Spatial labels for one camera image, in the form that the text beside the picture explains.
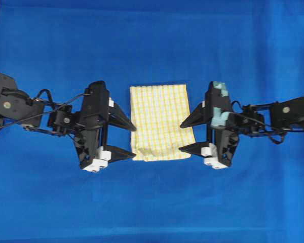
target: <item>checkered fabric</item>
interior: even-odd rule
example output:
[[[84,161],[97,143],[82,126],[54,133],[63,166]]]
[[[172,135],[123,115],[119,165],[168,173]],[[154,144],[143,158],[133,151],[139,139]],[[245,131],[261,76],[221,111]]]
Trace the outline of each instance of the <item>checkered fabric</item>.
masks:
[[[180,128],[189,116],[186,85],[130,87],[134,160],[189,158],[178,148],[195,143],[192,128]]]

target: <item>blue backdrop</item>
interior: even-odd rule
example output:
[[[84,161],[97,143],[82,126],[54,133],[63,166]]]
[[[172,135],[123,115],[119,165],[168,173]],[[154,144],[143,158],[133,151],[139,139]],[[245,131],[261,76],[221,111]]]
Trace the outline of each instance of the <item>blue backdrop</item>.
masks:
[[[191,109],[213,80],[244,105],[285,101],[304,96],[304,1],[2,0],[0,72],[57,102],[103,79],[127,115],[131,85],[187,84]],[[240,139],[225,170],[192,156],[90,174],[69,138],[4,129],[0,242],[304,242],[304,134]]]

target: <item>screw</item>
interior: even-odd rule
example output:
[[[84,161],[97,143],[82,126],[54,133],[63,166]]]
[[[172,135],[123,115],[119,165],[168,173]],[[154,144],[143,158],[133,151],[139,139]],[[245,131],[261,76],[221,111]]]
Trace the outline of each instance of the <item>screw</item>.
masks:
[[[289,109],[288,106],[286,106],[286,107],[283,108],[283,113],[288,113],[289,111],[290,111],[290,109]]]
[[[10,109],[10,108],[11,108],[10,102],[6,101],[6,102],[4,103],[4,108],[5,108],[5,109]]]
[[[66,124],[69,124],[70,123],[70,118],[69,117],[66,117],[66,118],[64,118],[64,123],[66,123]]]

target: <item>folded towel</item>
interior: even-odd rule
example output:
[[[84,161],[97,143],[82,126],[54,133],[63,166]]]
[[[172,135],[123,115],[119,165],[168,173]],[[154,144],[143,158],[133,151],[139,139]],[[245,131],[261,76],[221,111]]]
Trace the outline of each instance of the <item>folded towel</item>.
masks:
[[[133,160],[189,158],[178,148],[195,143],[192,128],[180,128],[189,116],[186,85],[130,87]]]

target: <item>black metal pole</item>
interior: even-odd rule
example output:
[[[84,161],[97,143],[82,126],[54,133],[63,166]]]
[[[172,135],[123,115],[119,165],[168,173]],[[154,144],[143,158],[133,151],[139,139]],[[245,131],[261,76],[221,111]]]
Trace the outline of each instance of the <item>black metal pole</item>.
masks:
[[[213,143],[213,130],[210,129],[210,125],[206,125],[206,138],[207,142]]]
[[[101,131],[101,146],[107,145],[108,123],[105,123]]]

